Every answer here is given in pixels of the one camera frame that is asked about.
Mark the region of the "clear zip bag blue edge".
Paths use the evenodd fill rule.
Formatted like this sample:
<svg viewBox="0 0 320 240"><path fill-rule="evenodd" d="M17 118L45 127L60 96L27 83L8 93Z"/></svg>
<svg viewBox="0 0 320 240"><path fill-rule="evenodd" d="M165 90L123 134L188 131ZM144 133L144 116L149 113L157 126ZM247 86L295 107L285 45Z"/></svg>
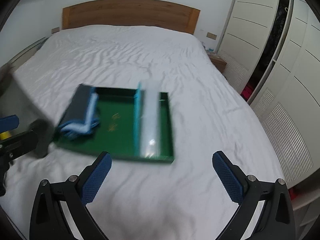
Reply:
<svg viewBox="0 0 320 240"><path fill-rule="evenodd" d="M159 156L160 137L160 85L153 79L142 80L134 96L135 155L146 159Z"/></svg>

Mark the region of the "white bed sheet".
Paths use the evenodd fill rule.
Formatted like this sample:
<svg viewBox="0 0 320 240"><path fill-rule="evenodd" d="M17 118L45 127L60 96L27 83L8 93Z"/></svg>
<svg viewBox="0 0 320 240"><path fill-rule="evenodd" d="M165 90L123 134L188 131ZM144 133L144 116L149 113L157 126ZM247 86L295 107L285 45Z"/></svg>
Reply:
<svg viewBox="0 0 320 240"><path fill-rule="evenodd" d="M91 25L1 66L2 239L293 239L259 120L190 34Z"/></svg>

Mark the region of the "wooden headboard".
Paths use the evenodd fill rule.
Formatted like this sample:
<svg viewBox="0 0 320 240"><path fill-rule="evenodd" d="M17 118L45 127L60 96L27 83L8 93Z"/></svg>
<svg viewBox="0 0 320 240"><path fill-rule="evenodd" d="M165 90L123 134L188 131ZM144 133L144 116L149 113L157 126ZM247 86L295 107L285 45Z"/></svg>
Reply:
<svg viewBox="0 0 320 240"><path fill-rule="evenodd" d="M63 8L62 29L149 26L193 35L199 15L199 9L161 0L95 0Z"/></svg>

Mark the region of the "green tray box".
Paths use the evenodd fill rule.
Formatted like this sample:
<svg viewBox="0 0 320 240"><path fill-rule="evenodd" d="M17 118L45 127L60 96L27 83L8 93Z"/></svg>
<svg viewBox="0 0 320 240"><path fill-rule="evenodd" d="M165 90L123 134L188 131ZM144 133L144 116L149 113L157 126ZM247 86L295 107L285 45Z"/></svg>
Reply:
<svg viewBox="0 0 320 240"><path fill-rule="evenodd" d="M175 159L169 94L160 95L161 151L154 158L140 157L134 142L134 89L97 87L99 126L92 134L68 139L56 131L53 142L59 148L97 157L107 151L113 159L172 163Z"/></svg>

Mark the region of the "white wardrobe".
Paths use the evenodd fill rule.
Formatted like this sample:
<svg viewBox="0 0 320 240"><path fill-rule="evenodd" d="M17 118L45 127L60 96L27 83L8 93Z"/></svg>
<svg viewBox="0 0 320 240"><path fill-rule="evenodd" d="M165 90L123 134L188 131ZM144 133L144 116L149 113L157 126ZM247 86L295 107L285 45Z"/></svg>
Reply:
<svg viewBox="0 0 320 240"><path fill-rule="evenodd" d="M298 239L319 239L319 0L233 0L218 54L278 158Z"/></svg>

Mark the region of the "right wooden nightstand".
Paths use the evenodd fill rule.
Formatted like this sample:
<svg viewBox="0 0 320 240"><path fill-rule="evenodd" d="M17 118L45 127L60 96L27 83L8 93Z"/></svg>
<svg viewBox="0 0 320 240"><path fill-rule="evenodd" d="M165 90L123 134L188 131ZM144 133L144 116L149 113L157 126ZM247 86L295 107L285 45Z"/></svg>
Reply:
<svg viewBox="0 0 320 240"><path fill-rule="evenodd" d="M223 74L227 66L227 62L216 54L208 53L208 57L212 64L219 70L219 72Z"/></svg>

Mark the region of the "dark grey lidded jug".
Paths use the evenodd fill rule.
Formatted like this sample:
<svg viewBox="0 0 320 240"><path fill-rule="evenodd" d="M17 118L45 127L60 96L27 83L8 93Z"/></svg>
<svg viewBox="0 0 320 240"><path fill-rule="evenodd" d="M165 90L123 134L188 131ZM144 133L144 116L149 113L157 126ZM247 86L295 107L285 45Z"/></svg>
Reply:
<svg viewBox="0 0 320 240"><path fill-rule="evenodd" d="M1 66L1 117L16 115L19 126L13 134L27 130L38 136L38 145L33 156L43 158L48 154L48 147L53 138L54 125L45 114L32 102L14 77L9 63Z"/></svg>

